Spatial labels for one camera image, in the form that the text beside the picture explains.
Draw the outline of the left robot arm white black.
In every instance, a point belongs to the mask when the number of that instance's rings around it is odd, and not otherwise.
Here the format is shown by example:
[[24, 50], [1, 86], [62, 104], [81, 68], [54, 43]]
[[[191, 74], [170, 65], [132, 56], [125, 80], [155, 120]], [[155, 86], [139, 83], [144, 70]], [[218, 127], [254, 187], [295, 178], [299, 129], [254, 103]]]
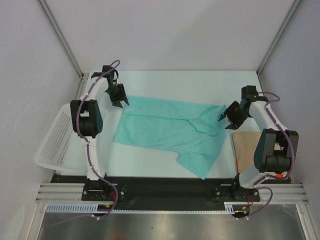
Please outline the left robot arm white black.
[[108, 94], [111, 105], [123, 108], [129, 105], [125, 87], [119, 82], [117, 67], [120, 60], [103, 65], [101, 71], [91, 75], [91, 85], [86, 93], [69, 104], [72, 128], [80, 137], [86, 155], [87, 175], [81, 199], [83, 201], [118, 200], [116, 186], [107, 180], [104, 164], [99, 160], [98, 140], [103, 131], [104, 119], [99, 107], [103, 94]]

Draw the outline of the teal green t shirt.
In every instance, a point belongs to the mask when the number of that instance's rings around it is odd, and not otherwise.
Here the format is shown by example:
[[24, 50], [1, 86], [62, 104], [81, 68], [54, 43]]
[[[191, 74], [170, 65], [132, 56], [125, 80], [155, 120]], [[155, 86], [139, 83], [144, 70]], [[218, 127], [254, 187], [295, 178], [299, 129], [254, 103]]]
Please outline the teal green t shirt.
[[114, 142], [178, 154], [176, 161], [205, 179], [227, 137], [225, 105], [130, 96]]

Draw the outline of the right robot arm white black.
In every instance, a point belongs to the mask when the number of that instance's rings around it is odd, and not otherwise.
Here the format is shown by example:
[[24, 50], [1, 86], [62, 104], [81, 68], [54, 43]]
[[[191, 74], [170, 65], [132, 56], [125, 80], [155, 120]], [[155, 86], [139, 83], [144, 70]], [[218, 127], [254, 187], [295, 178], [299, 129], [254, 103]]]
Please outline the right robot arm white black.
[[219, 119], [228, 120], [226, 129], [237, 130], [248, 118], [256, 122], [261, 131], [260, 138], [252, 166], [234, 177], [226, 191], [227, 201], [259, 201], [259, 184], [268, 179], [287, 180], [295, 166], [299, 134], [280, 122], [271, 109], [271, 100], [254, 85], [244, 86], [241, 101], [234, 101]]

